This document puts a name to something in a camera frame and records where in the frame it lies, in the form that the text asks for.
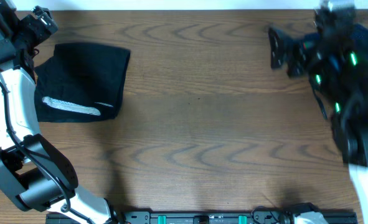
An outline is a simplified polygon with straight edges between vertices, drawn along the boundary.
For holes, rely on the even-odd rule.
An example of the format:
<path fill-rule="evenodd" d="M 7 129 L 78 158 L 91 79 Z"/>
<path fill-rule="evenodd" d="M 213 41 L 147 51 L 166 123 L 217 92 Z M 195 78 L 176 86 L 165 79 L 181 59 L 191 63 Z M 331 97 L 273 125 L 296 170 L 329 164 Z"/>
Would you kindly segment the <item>black shorts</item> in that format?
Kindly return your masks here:
<path fill-rule="evenodd" d="M 35 110 L 40 122 L 89 123 L 118 116 L 131 52 L 74 42 L 55 45 L 35 68 Z"/>

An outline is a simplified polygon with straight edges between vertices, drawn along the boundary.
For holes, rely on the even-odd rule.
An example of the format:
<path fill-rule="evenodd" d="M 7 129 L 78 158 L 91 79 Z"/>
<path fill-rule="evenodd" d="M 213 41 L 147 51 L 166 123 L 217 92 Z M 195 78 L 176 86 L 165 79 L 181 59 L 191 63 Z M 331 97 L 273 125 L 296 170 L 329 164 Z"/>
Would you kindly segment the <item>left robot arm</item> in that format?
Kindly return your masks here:
<path fill-rule="evenodd" d="M 51 12 L 25 18 L 0 1 L 0 190 L 20 210 L 78 223 L 123 223 L 110 203 L 78 183 L 71 162 L 40 133 L 34 105 L 37 46 L 57 31 Z"/>

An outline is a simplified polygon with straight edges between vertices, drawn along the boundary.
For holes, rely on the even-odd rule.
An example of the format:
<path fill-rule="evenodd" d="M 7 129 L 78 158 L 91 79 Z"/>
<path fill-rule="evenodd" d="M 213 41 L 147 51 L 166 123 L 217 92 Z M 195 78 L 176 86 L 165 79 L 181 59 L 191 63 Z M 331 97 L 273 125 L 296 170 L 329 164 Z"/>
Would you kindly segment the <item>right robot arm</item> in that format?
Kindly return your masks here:
<path fill-rule="evenodd" d="M 322 96 L 333 108 L 333 139 L 368 223 L 368 28 L 319 29 L 293 39 L 271 27 L 268 38 L 271 67 L 287 65 L 290 78 L 308 76 L 321 112 L 326 111 Z"/>

